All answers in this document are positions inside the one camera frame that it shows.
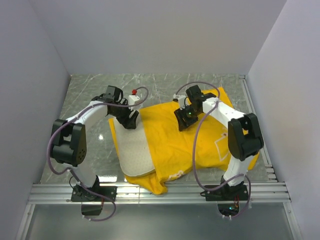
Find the white wall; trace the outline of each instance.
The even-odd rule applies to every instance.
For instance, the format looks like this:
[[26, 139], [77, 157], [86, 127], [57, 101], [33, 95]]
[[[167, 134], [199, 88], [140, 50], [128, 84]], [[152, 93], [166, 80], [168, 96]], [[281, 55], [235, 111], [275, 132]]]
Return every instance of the white wall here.
[[288, 0], [248, 86], [306, 240], [320, 236], [320, 1]]
[[69, 75], [27, 0], [0, 3], [0, 233], [14, 239]]
[[286, 0], [30, 0], [69, 73], [247, 74]]

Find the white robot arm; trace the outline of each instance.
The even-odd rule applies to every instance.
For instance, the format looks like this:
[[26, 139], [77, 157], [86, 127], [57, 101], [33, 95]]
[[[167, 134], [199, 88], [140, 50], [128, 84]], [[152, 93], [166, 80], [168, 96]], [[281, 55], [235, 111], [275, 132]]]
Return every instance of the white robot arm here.
[[218, 103], [209, 115], [228, 129], [228, 148], [231, 153], [222, 182], [234, 176], [243, 175], [227, 183], [230, 187], [241, 185], [254, 155], [264, 146], [257, 116], [253, 113], [244, 114], [229, 107], [212, 93], [203, 94], [197, 85], [188, 88], [186, 94], [190, 104], [186, 103], [185, 95], [173, 96], [179, 103], [179, 108], [174, 112], [179, 130], [183, 131], [197, 122], [199, 114], [207, 114]]
[[52, 141], [50, 157], [73, 171], [77, 184], [86, 188], [98, 188], [99, 178], [92, 172], [88, 163], [84, 161], [87, 154], [86, 132], [107, 115], [113, 115], [126, 129], [136, 128], [139, 112], [133, 107], [140, 98], [136, 94], [123, 98], [123, 91], [114, 86], [108, 86], [106, 93], [96, 96], [87, 107], [66, 120], [57, 119], [52, 126], [52, 135], [62, 125], [73, 120], [63, 128]]

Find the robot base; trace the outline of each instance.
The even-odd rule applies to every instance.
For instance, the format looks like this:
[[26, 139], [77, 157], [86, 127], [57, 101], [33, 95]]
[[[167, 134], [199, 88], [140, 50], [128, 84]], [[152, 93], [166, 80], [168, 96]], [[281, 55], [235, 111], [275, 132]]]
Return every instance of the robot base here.
[[[99, 186], [99, 179], [97, 184], [94, 184], [93, 187], [89, 188], [89, 190], [100, 194], [102, 196], [108, 197], [113, 201], [116, 200], [117, 196], [117, 187], [116, 186]], [[88, 202], [101, 202], [104, 201], [101, 197], [95, 196], [81, 186], [76, 185], [73, 188], [72, 195], [71, 195], [71, 202], [78, 202], [78, 203], [88, 203]], [[103, 208], [103, 204], [97, 205], [88, 205], [82, 204], [81, 205], [81, 213], [84, 216], [99, 216]]]
[[[213, 189], [219, 185], [206, 185], [208, 189]], [[200, 193], [202, 197], [205, 197], [207, 202], [219, 202], [219, 201], [234, 201], [235, 198], [238, 201], [247, 201], [249, 198], [247, 186], [242, 182], [236, 186], [225, 185], [216, 191], [203, 191]]]

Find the gray marble surface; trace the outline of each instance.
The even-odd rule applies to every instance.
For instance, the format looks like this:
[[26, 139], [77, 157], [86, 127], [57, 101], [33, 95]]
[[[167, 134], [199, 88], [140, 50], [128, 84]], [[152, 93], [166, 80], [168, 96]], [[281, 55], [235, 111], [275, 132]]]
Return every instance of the gray marble surface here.
[[[193, 81], [205, 81], [217, 87], [223, 87], [235, 109], [248, 113], [249, 109], [242, 89], [241, 80], [235, 74], [89, 74], [73, 75], [61, 110], [60, 118], [66, 119], [82, 110], [90, 100], [104, 93], [108, 85], [121, 88], [125, 96], [138, 86], [146, 86], [149, 89], [149, 98], [140, 108], [169, 102], [175, 91], [185, 83]], [[200, 86], [201, 89], [209, 89], [209, 86]], [[87, 135], [86, 161], [103, 182], [126, 182], [121, 171], [115, 145], [112, 140], [108, 118], [99, 121], [92, 127]], [[52, 161], [57, 170], [63, 166]], [[206, 168], [198, 170], [201, 181], [220, 181], [223, 171], [218, 168]], [[260, 155], [253, 170], [248, 176], [253, 182], [265, 182], [268, 180], [265, 164]], [[45, 166], [41, 178], [42, 184], [67, 183], [69, 173], [54, 175], [48, 165]], [[193, 173], [177, 179], [174, 182], [194, 182]]]

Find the yellow cloth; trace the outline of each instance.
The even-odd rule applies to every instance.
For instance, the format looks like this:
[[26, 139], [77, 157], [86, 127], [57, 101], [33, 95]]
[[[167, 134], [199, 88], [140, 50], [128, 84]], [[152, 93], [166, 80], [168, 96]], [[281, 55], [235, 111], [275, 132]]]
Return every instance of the yellow cloth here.
[[[220, 100], [232, 107], [224, 89], [220, 87], [219, 90]], [[202, 92], [217, 95], [216, 90]], [[174, 114], [178, 107], [179, 104], [172, 101], [139, 110], [155, 172], [140, 177], [125, 176], [129, 183], [140, 185], [154, 194], [162, 194], [167, 192], [165, 182], [175, 180], [192, 171], [193, 142], [199, 120], [204, 114], [198, 116], [197, 123], [180, 132]], [[109, 124], [118, 153], [113, 118], [109, 119]], [[227, 170], [231, 157], [227, 134], [227, 129], [220, 122], [210, 116], [206, 118], [196, 143], [197, 169], [218, 167], [224, 171]], [[253, 158], [249, 170], [254, 167], [257, 158], [258, 155]]]

